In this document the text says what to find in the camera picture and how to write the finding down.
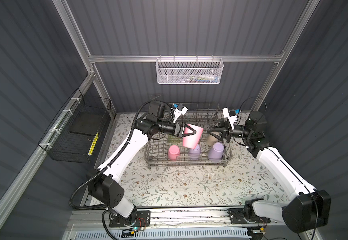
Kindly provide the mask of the pink cup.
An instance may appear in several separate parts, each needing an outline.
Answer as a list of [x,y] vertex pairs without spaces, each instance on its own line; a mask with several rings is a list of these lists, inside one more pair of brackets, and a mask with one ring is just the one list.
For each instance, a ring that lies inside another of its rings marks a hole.
[[196,145],[199,143],[202,133],[203,133],[203,128],[196,126],[197,134],[193,136],[189,136],[186,138],[183,138],[183,146],[189,149],[194,149]]
[[169,147],[168,150],[168,159],[171,161],[176,161],[177,157],[179,157],[181,155],[181,150],[179,148],[179,146],[177,145],[172,145]]

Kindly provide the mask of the beige cup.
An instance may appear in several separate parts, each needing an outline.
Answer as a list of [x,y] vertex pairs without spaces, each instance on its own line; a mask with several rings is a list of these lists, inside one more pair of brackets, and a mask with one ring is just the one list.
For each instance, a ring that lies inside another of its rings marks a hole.
[[211,134],[208,134],[206,143],[208,146],[212,147],[215,143],[218,143],[219,139],[216,137],[212,136]]

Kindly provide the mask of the lilac cup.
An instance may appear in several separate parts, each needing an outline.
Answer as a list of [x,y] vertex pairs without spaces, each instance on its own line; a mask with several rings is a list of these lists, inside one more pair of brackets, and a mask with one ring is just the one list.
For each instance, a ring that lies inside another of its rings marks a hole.
[[210,161],[220,161],[224,154],[224,145],[222,143],[214,143],[208,152]]
[[194,149],[189,149],[188,157],[191,160],[199,160],[202,156],[201,147],[199,144],[196,145]]

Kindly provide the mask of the green transparent cup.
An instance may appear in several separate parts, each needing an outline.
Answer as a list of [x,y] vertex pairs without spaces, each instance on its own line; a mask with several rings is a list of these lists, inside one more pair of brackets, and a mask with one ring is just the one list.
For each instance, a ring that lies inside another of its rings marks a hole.
[[182,138],[175,137],[175,136],[168,136],[168,143],[173,145],[181,145],[182,144]]

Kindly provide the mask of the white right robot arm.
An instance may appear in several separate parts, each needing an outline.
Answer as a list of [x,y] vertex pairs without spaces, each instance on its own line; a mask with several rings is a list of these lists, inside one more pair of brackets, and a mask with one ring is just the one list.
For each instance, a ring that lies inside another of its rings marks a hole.
[[271,172],[290,200],[288,204],[262,198],[246,201],[243,210],[246,221],[256,223],[261,218],[273,219],[297,234],[327,225],[331,206],[329,193],[317,190],[271,146],[264,132],[267,121],[263,113],[250,112],[244,125],[240,124],[241,119],[240,110],[224,108],[223,118],[214,121],[208,133],[220,141],[242,139],[241,146]]

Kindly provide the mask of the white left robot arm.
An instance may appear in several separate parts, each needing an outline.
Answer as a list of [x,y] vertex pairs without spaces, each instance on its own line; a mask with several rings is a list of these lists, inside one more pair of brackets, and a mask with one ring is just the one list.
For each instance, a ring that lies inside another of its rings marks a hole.
[[[179,123],[178,118],[188,111],[182,104],[168,104],[150,100],[143,103],[135,114],[131,129],[123,143],[115,152],[99,165],[97,172],[77,187],[69,199],[69,206],[76,211],[106,209],[117,213],[122,218],[134,221],[137,208],[124,196],[120,186],[121,177],[135,155],[157,133],[177,138],[187,138],[198,133],[186,123]],[[91,195],[101,201],[100,205],[77,206],[74,197],[87,187]]]

